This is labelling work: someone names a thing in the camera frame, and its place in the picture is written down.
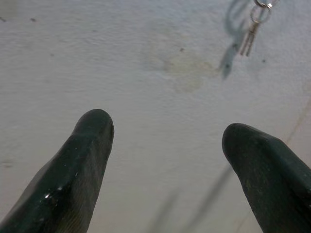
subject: keychain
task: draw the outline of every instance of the keychain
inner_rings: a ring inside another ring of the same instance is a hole
[[[268,21],[268,19],[271,16],[271,9],[272,9],[272,7],[274,7],[276,5],[278,0],[274,0],[272,3],[269,3],[269,4],[259,2],[258,0],[254,0],[254,2],[256,5],[253,7],[253,9],[251,10],[251,13],[250,13],[252,25],[250,26],[250,28],[248,30],[246,39],[244,41],[244,44],[243,44],[241,52],[240,52],[240,54],[243,56],[245,54],[245,51],[246,51],[247,57],[249,56],[249,54],[251,52],[251,49],[252,49],[252,46],[253,46],[253,43],[254,43],[254,40],[256,37],[256,33],[258,31],[260,24],[263,24],[263,23]],[[262,10],[268,10],[268,14],[265,16],[264,19],[261,19],[260,16],[258,18],[255,17],[256,10],[260,9],[260,8]]]

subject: stain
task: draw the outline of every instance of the stain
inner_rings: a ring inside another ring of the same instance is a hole
[[[188,38],[182,28],[158,20],[147,23],[146,29],[143,66],[147,70],[164,72],[177,93],[198,90],[204,84],[204,78],[212,78],[218,73],[211,63],[186,46]]]
[[[6,22],[17,15],[17,0],[0,0],[1,20]]]
[[[177,93],[193,92],[203,84],[204,76],[214,76],[215,68],[195,53],[183,52],[165,63],[167,74],[174,78],[173,88]]]
[[[13,167],[14,161],[12,159],[4,159],[0,161],[0,167],[11,168]]]

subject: metal key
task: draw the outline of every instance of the metal key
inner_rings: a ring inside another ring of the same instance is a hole
[[[259,16],[258,18],[254,17],[254,14],[255,14],[257,9],[261,9],[260,15],[263,14],[264,10],[268,9],[268,15],[266,15],[266,17],[264,19],[261,19],[261,16]],[[258,31],[258,28],[259,28],[259,25],[266,22],[269,19],[270,14],[271,14],[271,7],[269,5],[261,3],[260,5],[256,5],[253,7],[251,14],[250,14],[250,17],[251,17],[253,23],[252,23],[252,26],[248,30],[246,39],[245,39],[244,44],[242,46],[242,49],[240,52],[240,54],[242,56],[245,54],[245,51],[246,51],[246,56],[247,57],[249,56],[251,49],[252,49],[252,46],[253,46],[253,43],[254,43],[254,40],[255,40],[256,33]]]
[[[249,53],[251,52],[252,45],[254,43],[254,39],[256,36],[256,32],[258,31],[259,25],[260,23],[253,22],[252,26],[249,28],[246,40],[244,42],[244,45],[240,53],[242,56],[244,55],[246,48],[247,48],[246,56],[247,57],[249,56]]]

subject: key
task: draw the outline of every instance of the key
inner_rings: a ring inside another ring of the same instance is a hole
[[[244,45],[243,45],[242,50],[240,52],[240,54],[242,56],[244,55],[246,49],[247,49],[246,56],[247,57],[249,56],[251,49],[252,49],[252,46],[253,46],[253,43],[254,43],[254,40],[255,40],[256,33],[258,31],[259,25],[260,25],[260,23],[253,22],[252,26],[249,28],[246,39],[244,41]]]

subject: water stain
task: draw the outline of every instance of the water stain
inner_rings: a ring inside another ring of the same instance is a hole
[[[218,71],[199,56],[189,44],[189,38],[172,22],[156,20],[147,23],[147,41],[142,51],[147,70],[164,72],[177,93],[191,93],[204,84],[204,77],[214,77]]]
[[[209,62],[191,52],[170,58],[165,63],[164,70],[174,78],[173,88],[177,93],[193,92],[204,84],[204,76],[214,76],[217,73]]]

